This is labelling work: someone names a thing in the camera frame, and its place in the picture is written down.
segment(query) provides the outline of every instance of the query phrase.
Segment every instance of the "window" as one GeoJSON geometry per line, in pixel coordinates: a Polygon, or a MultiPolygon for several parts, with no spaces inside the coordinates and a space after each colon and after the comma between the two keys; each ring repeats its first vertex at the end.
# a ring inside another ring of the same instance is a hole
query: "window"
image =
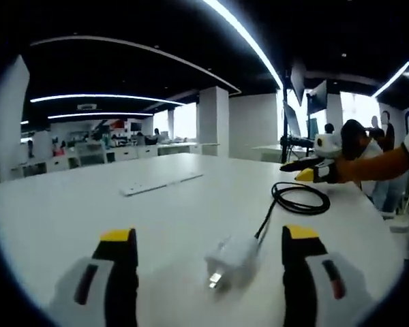
{"type": "Polygon", "coordinates": [[[174,113],[174,136],[175,138],[197,137],[197,104],[186,104],[177,107],[174,113]]]}
{"type": "Polygon", "coordinates": [[[32,141],[32,138],[21,138],[20,143],[28,143],[28,141],[32,141]]]}
{"type": "Polygon", "coordinates": [[[362,94],[341,92],[342,122],[355,119],[364,127],[372,126],[372,118],[376,116],[380,122],[380,107],[376,99],[362,94]]]}
{"type": "Polygon", "coordinates": [[[168,131],[168,111],[157,112],[153,115],[153,129],[158,128],[159,132],[168,131]]]}
{"type": "MultiPolygon", "coordinates": [[[[303,101],[301,102],[301,107],[297,101],[297,97],[292,90],[288,92],[288,104],[294,109],[297,116],[297,121],[299,122],[300,135],[301,137],[307,137],[307,99],[306,93],[310,90],[305,90],[303,94],[303,101]]],[[[326,110],[321,110],[315,114],[311,114],[311,119],[315,118],[318,126],[318,133],[324,133],[324,125],[326,125],[326,110]]],[[[283,107],[283,92],[281,90],[277,91],[277,132],[278,138],[284,135],[284,107],[283,107]]]]}

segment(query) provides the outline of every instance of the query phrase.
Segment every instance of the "black hair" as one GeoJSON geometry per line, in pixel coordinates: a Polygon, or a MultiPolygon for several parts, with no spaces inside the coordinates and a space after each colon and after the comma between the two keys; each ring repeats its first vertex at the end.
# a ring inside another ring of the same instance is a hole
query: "black hair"
{"type": "Polygon", "coordinates": [[[333,124],[327,123],[324,126],[324,130],[326,131],[326,133],[332,134],[335,131],[335,128],[334,128],[333,124]]]}
{"type": "Polygon", "coordinates": [[[383,113],[383,112],[385,112],[385,113],[387,114],[388,120],[390,121],[390,120],[391,120],[391,115],[389,114],[389,112],[387,112],[386,110],[383,110],[382,113],[383,113]]]}
{"type": "Polygon", "coordinates": [[[377,141],[379,138],[384,138],[384,131],[381,128],[371,128],[369,130],[369,136],[377,141]]]}
{"type": "Polygon", "coordinates": [[[364,126],[354,119],[347,120],[341,128],[342,155],[345,159],[355,160],[362,154],[361,138],[367,138],[364,126]]]}

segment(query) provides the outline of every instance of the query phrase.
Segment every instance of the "white pillar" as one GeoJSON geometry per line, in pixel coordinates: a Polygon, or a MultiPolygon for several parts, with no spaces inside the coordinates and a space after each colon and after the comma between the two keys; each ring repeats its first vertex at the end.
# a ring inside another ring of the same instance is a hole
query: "white pillar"
{"type": "Polygon", "coordinates": [[[168,111],[168,137],[175,138],[175,111],[168,111]]]}
{"type": "Polygon", "coordinates": [[[142,120],[141,132],[144,135],[153,135],[153,117],[142,120]]]}
{"type": "Polygon", "coordinates": [[[229,96],[226,90],[212,87],[200,92],[197,139],[199,143],[219,143],[218,155],[229,156],[229,96]]]}
{"type": "Polygon", "coordinates": [[[0,80],[0,181],[11,179],[17,165],[16,153],[21,139],[21,117],[29,70],[21,56],[11,64],[0,80]]]}
{"type": "Polygon", "coordinates": [[[340,131],[342,128],[342,103],[339,94],[327,95],[326,120],[334,126],[335,131],[340,131]]]}

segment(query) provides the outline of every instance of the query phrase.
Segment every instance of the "metal prong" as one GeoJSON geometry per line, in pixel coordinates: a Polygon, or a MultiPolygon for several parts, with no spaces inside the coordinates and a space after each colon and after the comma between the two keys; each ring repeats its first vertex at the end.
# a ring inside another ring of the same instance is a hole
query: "metal prong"
{"type": "Polygon", "coordinates": [[[219,282],[219,280],[221,279],[221,277],[222,277],[221,274],[219,274],[218,272],[215,272],[215,273],[211,276],[211,278],[209,278],[209,281],[211,282],[211,283],[209,284],[209,287],[210,287],[210,288],[216,288],[216,287],[217,287],[217,284],[218,284],[218,282],[219,282]]]}

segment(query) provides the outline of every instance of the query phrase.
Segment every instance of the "white table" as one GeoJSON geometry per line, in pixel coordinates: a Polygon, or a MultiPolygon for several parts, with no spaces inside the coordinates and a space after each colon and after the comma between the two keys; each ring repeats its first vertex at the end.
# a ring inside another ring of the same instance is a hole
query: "white table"
{"type": "Polygon", "coordinates": [[[194,153],[197,155],[217,155],[218,143],[171,143],[158,144],[159,155],[172,155],[175,153],[194,153]]]}
{"type": "MultiPolygon", "coordinates": [[[[382,217],[352,183],[317,185],[331,200],[326,213],[298,216],[276,206],[260,250],[260,266],[244,290],[216,296],[207,289],[203,257],[228,235],[253,236],[271,203],[276,181],[292,174],[275,163],[178,154],[122,161],[0,184],[0,243],[16,278],[46,307],[55,283],[91,256],[103,232],[135,226],[138,235],[140,326],[281,326],[282,226],[315,228],[365,275],[381,299],[403,260],[382,217]],[[130,198],[120,186],[184,176],[203,177],[130,198]]],[[[312,202],[310,194],[294,198],[312,202]]]]}
{"type": "MultiPolygon", "coordinates": [[[[260,153],[260,160],[263,161],[272,161],[272,162],[280,162],[280,157],[282,156],[282,146],[280,144],[272,144],[272,145],[264,145],[264,146],[255,146],[252,148],[260,153]]],[[[296,160],[297,157],[305,157],[306,150],[297,147],[297,149],[293,149],[292,153],[294,156],[292,159],[296,160]]]]}

